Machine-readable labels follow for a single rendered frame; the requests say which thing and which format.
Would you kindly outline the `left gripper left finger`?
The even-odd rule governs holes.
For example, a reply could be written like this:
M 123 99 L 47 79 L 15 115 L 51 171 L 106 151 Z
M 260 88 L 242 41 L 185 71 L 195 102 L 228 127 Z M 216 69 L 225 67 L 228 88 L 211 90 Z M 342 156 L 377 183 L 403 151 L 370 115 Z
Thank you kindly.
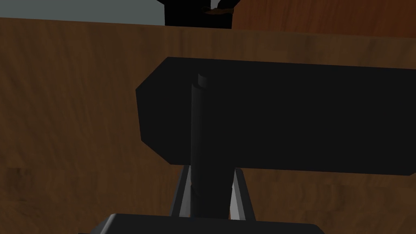
M 181 168 L 176 185 L 169 215 L 173 217 L 189 217 L 191 206 L 191 167 Z

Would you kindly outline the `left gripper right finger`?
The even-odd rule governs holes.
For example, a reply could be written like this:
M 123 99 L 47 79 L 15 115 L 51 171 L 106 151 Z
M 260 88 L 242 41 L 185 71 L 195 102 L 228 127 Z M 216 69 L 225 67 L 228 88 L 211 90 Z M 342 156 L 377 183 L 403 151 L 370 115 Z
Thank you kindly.
M 230 219 L 256 221 L 246 180 L 241 168 L 235 168 L 230 202 Z

